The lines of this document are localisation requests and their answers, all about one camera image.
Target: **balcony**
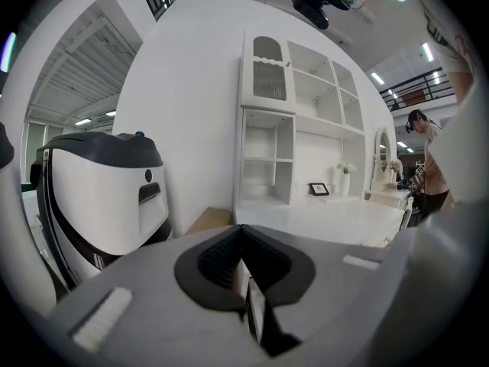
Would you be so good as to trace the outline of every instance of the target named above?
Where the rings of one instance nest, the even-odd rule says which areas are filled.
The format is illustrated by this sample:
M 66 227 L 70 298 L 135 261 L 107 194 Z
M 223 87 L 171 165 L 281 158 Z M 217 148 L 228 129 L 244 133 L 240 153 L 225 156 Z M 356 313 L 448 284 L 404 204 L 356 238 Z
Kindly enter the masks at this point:
M 409 106 L 454 95 L 442 68 L 431 70 L 381 91 L 382 99 L 391 112 Z

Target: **white robot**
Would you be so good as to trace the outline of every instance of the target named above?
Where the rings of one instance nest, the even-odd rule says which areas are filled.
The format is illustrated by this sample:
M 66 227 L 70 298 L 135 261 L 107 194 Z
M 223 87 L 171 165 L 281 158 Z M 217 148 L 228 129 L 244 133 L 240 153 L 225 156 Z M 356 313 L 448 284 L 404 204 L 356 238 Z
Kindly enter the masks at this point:
M 31 183 L 44 236 L 68 288 L 170 237 L 163 162 L 143 135 L 83 132 L 37 151 Z

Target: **white vase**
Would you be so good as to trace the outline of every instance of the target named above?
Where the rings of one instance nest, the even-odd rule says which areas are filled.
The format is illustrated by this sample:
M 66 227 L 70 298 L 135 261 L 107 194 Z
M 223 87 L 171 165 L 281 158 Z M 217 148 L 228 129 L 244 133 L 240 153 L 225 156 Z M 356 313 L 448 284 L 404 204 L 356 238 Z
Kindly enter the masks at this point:
M 342 196 L 347 196 L 350 191 L 350 174 L 343 173 L 342 184 L 339 187 L 339 193 Z

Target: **picture frame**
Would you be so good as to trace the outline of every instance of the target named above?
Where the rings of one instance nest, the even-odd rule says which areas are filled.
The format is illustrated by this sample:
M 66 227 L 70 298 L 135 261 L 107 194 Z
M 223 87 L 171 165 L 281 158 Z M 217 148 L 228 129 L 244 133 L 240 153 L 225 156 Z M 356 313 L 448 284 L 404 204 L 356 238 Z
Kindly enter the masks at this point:
M 328 188 L 322 182 L 310 183 L 309 190 L 313 196 L 329 196 Z

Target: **man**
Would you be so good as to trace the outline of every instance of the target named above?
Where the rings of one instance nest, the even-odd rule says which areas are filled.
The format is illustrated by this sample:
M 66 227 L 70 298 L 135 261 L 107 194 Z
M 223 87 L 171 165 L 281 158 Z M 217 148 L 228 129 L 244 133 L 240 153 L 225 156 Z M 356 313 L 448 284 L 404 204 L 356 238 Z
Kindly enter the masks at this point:
M 427 21 L 433 49 L 460 105 L 474 81 L 477 58 L 460 24 L 439 0 L 419 0 Z
M 425 199 L 421 214 L 422 219 L 425 219 L 430 213 L 438 212 L 442 208 L 442 205 L 449 194 L 449 188 L 445 182 L 445 178 L 429 153 L 429 145 L 442 130 L 428 121 L 428 118 L 420 110 L 413 110 L 409 114 L 408 123 L 416 132 L 426 136 L 424 173 Z

